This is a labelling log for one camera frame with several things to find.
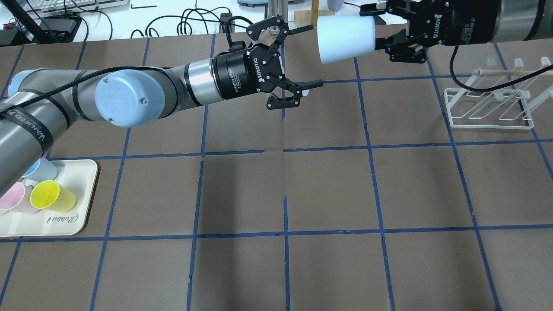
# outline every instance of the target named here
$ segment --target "keyboard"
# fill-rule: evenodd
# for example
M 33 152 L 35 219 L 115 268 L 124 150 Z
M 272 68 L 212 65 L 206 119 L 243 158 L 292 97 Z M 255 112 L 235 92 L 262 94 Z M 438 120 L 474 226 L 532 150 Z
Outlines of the keyboard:
M 125 6 L 129 3 L 129 0 L 73 0 L 79 7 L 85 10 L 93 10 L 98 7 L 99 9 Z M 31 6 L 41 17 L 63 15 L 65 8 L 68 12 L 82 12 L 79 8 L 76 8 L 71 0 L 29 0 Z M 23 9 L 32 17 L 36 18 L 36 14 L 31 10 L 29 5 L 24 2 Z

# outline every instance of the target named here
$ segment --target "pink cup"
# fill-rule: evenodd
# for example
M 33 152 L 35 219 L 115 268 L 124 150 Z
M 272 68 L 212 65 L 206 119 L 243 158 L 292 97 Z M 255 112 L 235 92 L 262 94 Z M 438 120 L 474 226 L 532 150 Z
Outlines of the pink cup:
M 31 205 L 30 196 L 33 192 L 32 186 L 25 186 L 16 182 L 9 190 L 0 197 L 0 210 L 34 214 L 39 209 Z

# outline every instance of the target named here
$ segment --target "dish rack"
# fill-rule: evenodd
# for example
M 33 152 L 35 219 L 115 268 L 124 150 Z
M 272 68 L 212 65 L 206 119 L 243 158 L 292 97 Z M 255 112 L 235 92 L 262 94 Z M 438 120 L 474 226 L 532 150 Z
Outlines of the dish rack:
M 547 57 L 542 57 L 541 68 L 551 65 Z M 514 60 L 511 70 L 498 68 L 495 58 L 488 58 L 484 69 L 477 69 L 465 83 L 479 87 L 499 85 L 508 80 L 508 76 L 525 76 L 533 71 L 524 71 L 521 59 Z M 475 93 L 466 89 L 448 88 L 444 91 L 447 116 L 452 128 L 499 128 L 531 129 L 534 121 L 531 114 L 544 102 L 553 98 L 553 85 L 540 95 L 531 98 L 528 88 L 543 76 L 553 76 L 553 71 L 526 80 L 512 89 Z

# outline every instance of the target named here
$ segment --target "white tray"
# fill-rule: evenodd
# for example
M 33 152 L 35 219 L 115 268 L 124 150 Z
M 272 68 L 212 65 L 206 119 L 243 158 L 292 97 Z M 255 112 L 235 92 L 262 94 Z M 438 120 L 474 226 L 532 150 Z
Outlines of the white tray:
M 0 215 L 0 236 L 73 235 L 82 230 L 96 185 L 98 164 L 92 160 L 52 161 L 58 167 L 56 181 L 77 197 L 77 203 L 68 212 L 41 210 L 35 214 L 7 212 Z M 37 185 L 24 179 L 26 185 Z

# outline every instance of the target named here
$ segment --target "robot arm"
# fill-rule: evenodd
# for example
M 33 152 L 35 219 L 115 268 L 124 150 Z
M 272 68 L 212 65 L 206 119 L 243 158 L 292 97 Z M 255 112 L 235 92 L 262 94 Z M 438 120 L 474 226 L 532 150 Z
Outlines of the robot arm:
M 429 47 L 553 38 L 553 2 L 547 0 L 379 0 L 360 16 L 390 13 L 408 21 L 401 32 L 377 38 L 390 61 L 424 63 Z
M 257 43 L 263 29 L 278 26 L 270 46 Z M 268 109 L 298 107 L 322 80 L 297 84 L 282 69 L 278 49 L 291 34 L 276 16 L 250 25 L 255 44 L 233 42 L 228 53 L 171 69 L 118 67 L 94 70 L 38 69 L 18 73 L 0 102 L 0 196 L 77 120 L 142 126 L 181 110 L 236 97 L 270 93 Z M 280 98 L 276 87 L 293 96 Z

